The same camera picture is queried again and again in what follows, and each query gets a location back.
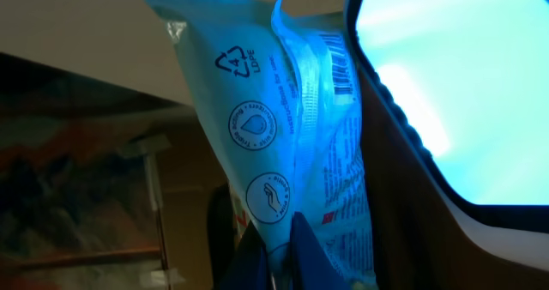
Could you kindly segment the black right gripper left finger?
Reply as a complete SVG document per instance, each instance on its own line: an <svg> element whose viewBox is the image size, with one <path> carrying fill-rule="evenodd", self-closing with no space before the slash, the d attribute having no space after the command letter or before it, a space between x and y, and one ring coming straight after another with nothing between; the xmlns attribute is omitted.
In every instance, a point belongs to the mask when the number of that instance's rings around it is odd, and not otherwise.
<svg viewBox="0 0 549 290"><path fill-rule="evenodd" d="M217 290L269 290L271 280L262 238L250 223Z"/></svg>

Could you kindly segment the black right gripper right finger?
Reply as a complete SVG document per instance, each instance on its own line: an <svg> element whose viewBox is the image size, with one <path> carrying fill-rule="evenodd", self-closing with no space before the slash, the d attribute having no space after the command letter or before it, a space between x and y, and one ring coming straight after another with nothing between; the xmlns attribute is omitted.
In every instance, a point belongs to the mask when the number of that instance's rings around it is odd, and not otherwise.
<svg viewBox="0 0 549 290"><path fill-rule="evenodd" d="M293 215L290 233L293 289L349 290L350 286L333 268L303 214Z"/></svg>

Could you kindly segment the light blue tissue pack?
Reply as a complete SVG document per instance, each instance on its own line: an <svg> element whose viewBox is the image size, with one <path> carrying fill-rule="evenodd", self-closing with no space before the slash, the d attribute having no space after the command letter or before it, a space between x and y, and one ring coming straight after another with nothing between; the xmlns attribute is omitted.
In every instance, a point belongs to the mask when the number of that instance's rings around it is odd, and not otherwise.
<svg viewBox="0 0 549 290"><path fill-rule="evenodd" d="M301 213L335 273L375 288L360 85L343 14L291 17L276 1L145 2L274 278L287 282Z"/></svg>

